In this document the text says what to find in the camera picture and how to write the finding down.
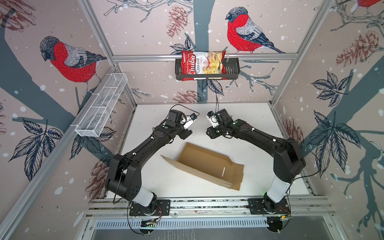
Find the brown cardboard paper box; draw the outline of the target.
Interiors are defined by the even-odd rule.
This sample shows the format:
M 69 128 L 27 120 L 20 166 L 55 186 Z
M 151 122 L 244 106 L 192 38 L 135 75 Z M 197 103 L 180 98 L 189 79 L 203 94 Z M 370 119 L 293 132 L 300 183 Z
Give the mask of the brown cardboard paper box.
M 244 165 L 228 156 L 186 143 L 177 160 L 162 156 L 175 168 L 227 189 L 239 191 L 244 176 Z

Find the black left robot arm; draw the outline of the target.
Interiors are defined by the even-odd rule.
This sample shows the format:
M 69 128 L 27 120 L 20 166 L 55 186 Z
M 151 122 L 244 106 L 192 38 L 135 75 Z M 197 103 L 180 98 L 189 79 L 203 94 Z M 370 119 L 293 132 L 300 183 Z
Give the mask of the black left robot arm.
M 142 168 L 147 161 L 175 137 L 184 140 L 192 134 L 188 127 L 198 114 L 189 116 L 178 110 L 170 110 L 167 117 L 153 128 L 150 136 L 132 151 L 116 154 L 109 164 L 105 187 L 121 198 L 138 204 L 150 214 L 157 208 L 157 195 L 142 186 Z

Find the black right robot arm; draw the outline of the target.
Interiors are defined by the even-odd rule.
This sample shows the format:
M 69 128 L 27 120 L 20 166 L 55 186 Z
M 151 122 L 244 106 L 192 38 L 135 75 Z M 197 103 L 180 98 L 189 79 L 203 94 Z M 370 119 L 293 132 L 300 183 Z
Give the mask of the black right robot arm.
M 275 176 L 264 194 L 263 205 L 266 211 L 275 212 L 284 203 L 295 177 L 306 166 L 299 143 L 292 138 L 285 140 L 269 135 L 241 119 L 233 120 L 225 109 L 208 112 L 207 119 L 212 126 L 207 128 L 206 134 L 211 139 L 223 136 L 244 140 L 273 157 Z

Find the red cassava chips bag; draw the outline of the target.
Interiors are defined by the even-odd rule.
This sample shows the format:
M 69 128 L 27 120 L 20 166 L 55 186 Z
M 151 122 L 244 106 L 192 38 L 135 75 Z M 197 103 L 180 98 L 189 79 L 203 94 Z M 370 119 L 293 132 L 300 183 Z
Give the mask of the red cassava chips bag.
M 226 51 L 182 51 L 182 75 L 226 74 L 223 64 Z

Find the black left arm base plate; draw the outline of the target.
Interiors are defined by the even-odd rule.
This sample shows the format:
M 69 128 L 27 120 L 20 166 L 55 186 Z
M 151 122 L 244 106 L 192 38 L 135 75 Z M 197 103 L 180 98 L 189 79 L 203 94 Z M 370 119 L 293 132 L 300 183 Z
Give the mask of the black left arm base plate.
M 133 202 L 129 207 L 130 217 L 160 217 L 170 214 L 170 200 L 153 200 L 147 207 Z

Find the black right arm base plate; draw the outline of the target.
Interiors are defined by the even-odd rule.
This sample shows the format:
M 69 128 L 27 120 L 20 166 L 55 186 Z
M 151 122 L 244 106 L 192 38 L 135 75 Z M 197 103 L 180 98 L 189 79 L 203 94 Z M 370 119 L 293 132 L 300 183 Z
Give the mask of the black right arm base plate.
M 282 199 L 279 203 L 272 200 L 253 198 L 248 199 L 248 209 L 251 215 L 289 215 L 291 213 L 287 199 Z

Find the white mesh wall shelf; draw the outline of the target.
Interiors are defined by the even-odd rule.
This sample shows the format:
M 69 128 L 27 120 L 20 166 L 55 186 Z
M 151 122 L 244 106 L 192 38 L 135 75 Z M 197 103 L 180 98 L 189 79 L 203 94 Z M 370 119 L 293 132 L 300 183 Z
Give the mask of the white mesh wall shelf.
M 96 94 L 95 100 L 75 129 L 81 137 L 98 138 L 101 135 L 128 81 L 123 73 L 113 73 L 106 77 L 102 89 Z

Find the aluminium front rail frame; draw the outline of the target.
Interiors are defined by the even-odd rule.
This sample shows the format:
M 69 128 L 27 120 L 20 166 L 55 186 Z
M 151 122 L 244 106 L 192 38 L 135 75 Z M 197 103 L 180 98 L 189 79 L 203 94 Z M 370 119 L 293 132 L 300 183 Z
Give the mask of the aluminium front rail frame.
M 134 230 L 147 234 L 157 230 L 265 227 L 281 231 L 295 217 L 328 219 L 334 212 L 326 197 L 289 197 L 268 213 L 259 197 L 170 198 L 160 199 L 153 214 L 137 204 L 112 200 L 92 201 L 82 230 Z

